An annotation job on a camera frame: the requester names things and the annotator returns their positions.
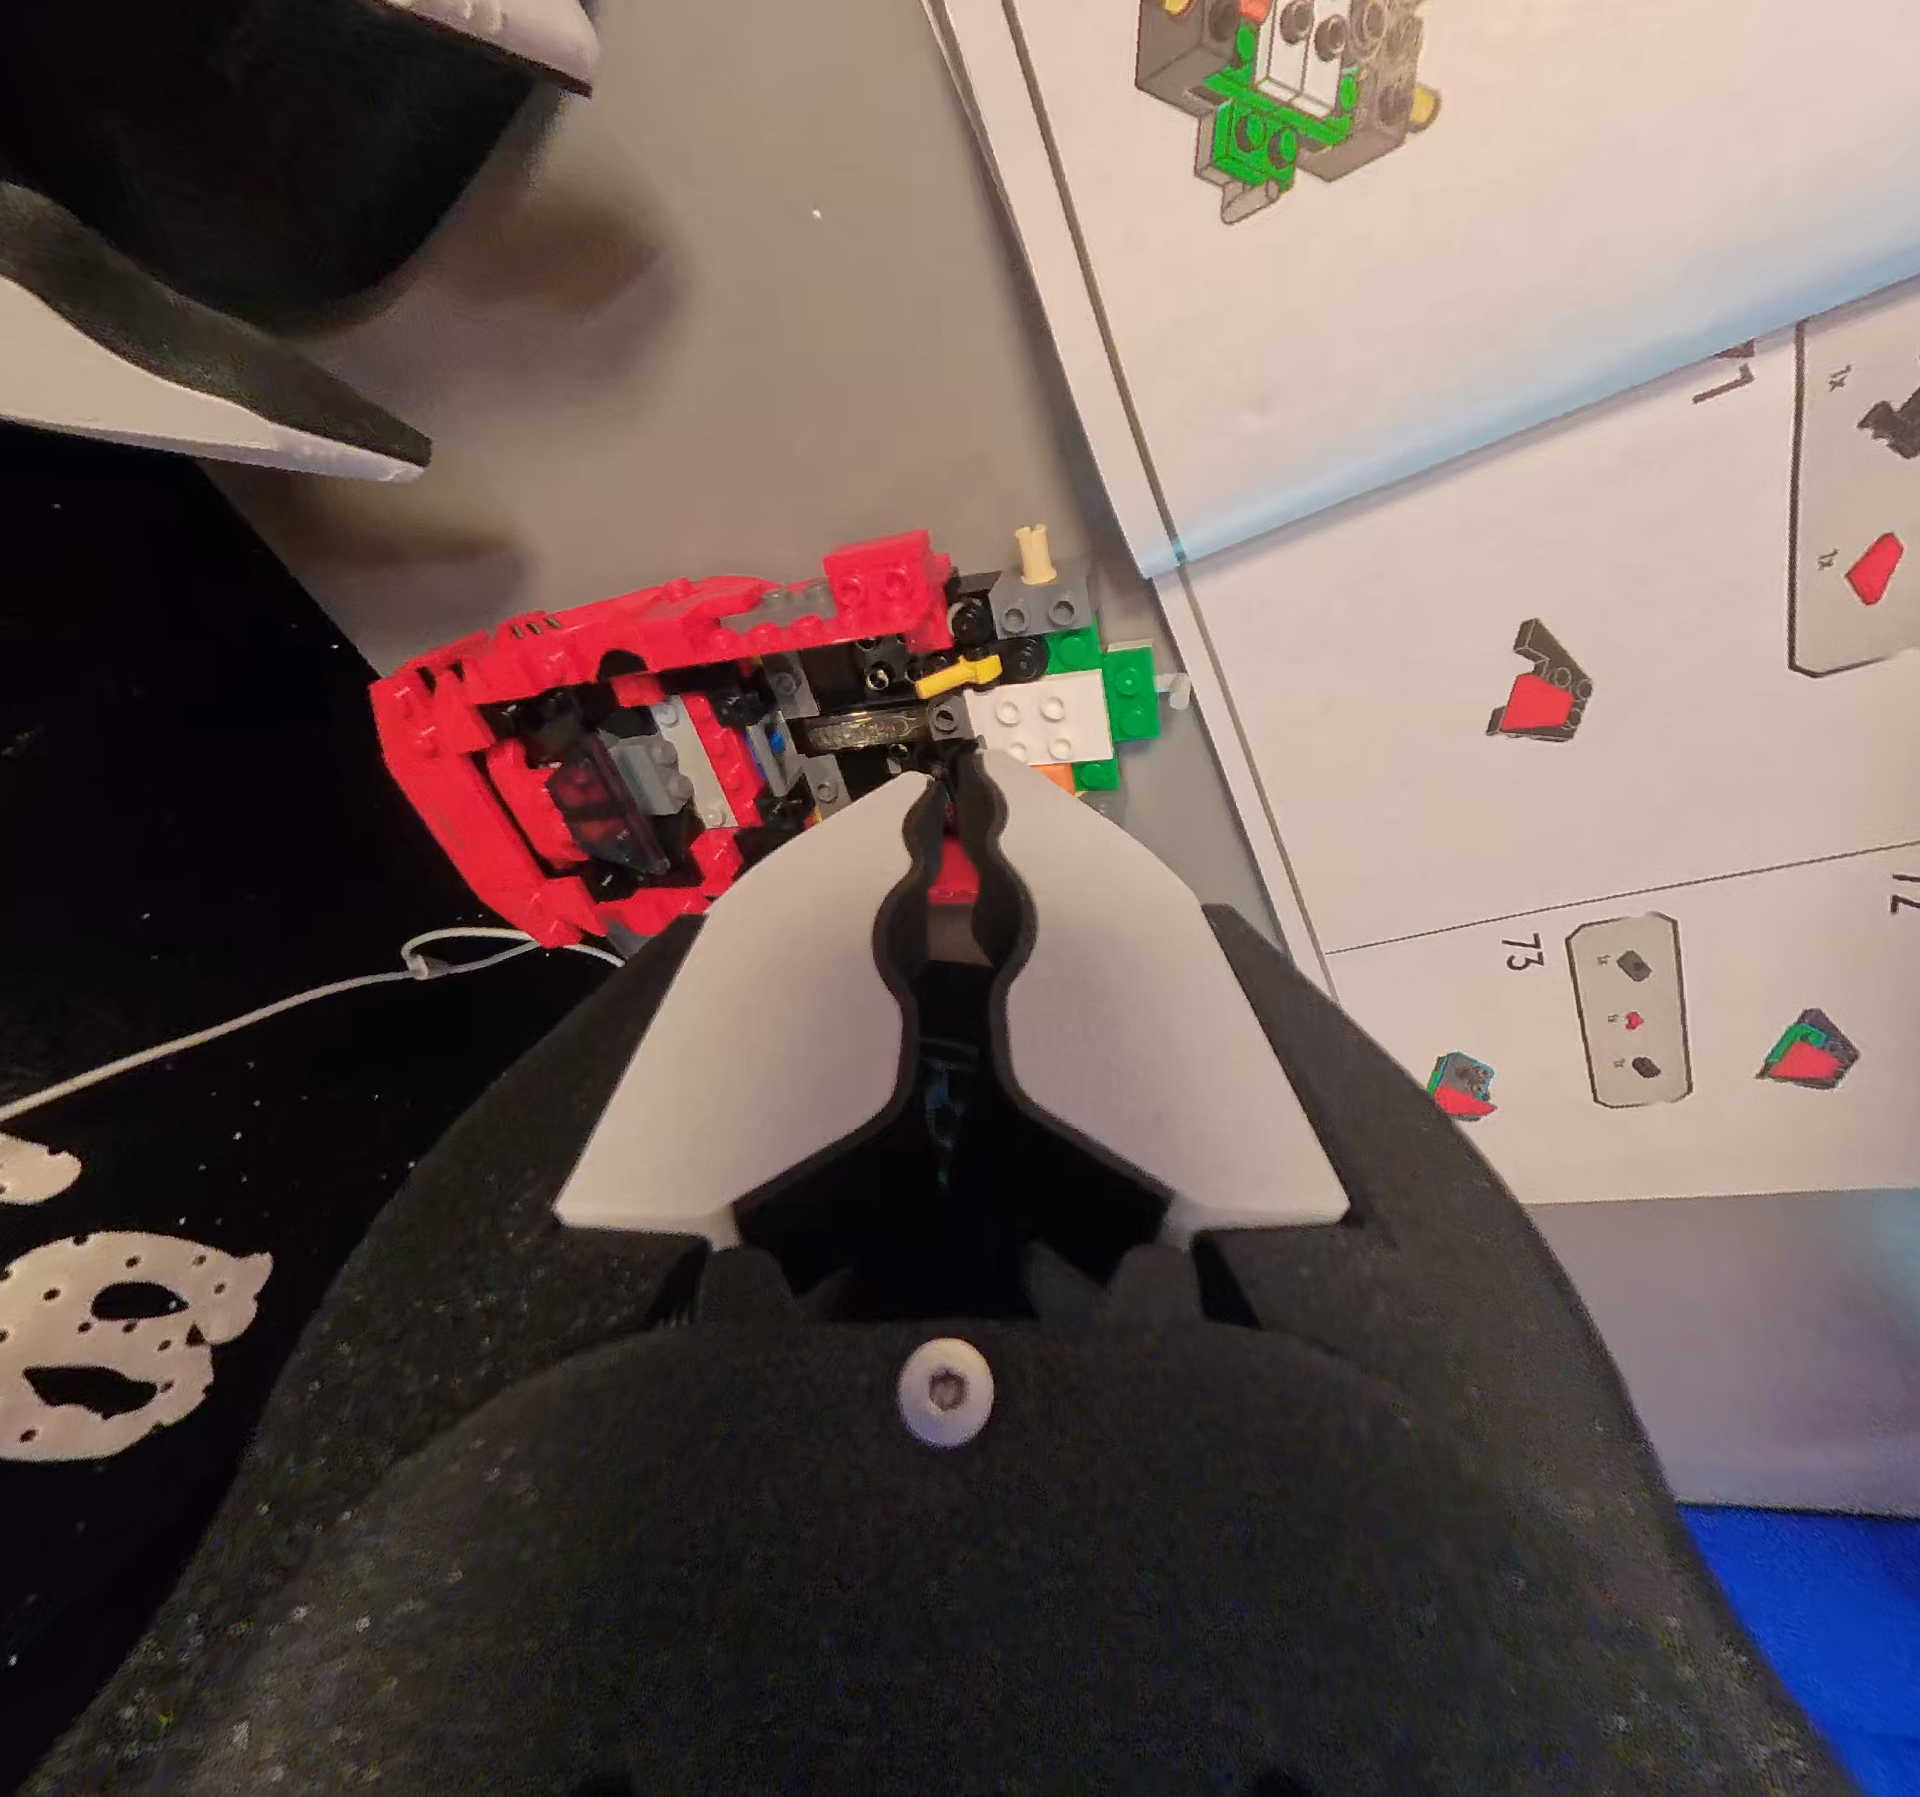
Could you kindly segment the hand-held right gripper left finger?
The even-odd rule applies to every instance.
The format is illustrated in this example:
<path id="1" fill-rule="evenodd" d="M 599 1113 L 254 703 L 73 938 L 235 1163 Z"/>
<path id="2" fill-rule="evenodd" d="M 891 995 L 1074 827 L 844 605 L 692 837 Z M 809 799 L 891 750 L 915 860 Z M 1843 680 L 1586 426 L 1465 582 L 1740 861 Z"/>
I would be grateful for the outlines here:
<path id="1" fill-rule="evenodd" d="M 554 1193 L 559 1226 L 735 1251 L 750 1193 L 899 1117 L 938 837 L 946 791 L 899 773 L 721 889 Z"/>

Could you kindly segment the red lego car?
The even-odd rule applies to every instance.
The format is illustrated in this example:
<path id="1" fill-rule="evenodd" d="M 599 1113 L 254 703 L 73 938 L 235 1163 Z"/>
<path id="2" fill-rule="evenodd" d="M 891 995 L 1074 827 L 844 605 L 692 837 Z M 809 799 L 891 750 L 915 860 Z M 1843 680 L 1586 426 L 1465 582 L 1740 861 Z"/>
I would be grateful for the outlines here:
<path id="1" fill-rule="evenodd" d="M 377 752 L 468 889 L 533 946 L 638 955 L 899 773 L 1012 752 L 1121 798 L 1193 699 L 1113 640 L 1098 572 L 1012 531 L 959 572 L 923 531 L 804 582 L 697 575 L 524 613 L 373 688 Z"/>

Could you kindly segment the blue storage bin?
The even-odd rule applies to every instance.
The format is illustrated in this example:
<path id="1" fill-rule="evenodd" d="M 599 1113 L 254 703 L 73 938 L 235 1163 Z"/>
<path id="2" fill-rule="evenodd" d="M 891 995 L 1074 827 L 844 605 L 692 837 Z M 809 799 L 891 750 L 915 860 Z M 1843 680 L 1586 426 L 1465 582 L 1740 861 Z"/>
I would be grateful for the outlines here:
<path id="1" fill-rule="evenodd" d="M 1920 1793 L 1920 1524 L 1683 1508 L 1711 1584 L 1875 1797 Z"/>

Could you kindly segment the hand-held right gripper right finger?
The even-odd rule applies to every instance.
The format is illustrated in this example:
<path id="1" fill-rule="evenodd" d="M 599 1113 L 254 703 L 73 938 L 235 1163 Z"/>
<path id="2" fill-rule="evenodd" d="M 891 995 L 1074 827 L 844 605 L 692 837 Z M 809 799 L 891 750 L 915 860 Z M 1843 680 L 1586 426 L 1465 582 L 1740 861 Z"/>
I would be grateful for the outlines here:
<path id="1" fill-rule="evenodd" d="M 959 851 L 999 1089 L 1165 1198 L 1165 1239 L 1327 1226 L 1353 1193 L 1199 899 L 1012 752 L 969 752 Z"/>

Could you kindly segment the lego instruction booklet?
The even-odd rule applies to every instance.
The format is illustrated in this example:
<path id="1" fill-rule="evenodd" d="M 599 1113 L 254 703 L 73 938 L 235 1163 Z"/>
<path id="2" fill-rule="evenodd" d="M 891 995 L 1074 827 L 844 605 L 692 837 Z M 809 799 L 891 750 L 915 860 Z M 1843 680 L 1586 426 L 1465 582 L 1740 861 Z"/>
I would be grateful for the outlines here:
<path id="1" fill-rule="evenodd" d="M 1293 967 L 1553 1198 L 1916 1185 L 1920 0 L 923 0 Z"/>

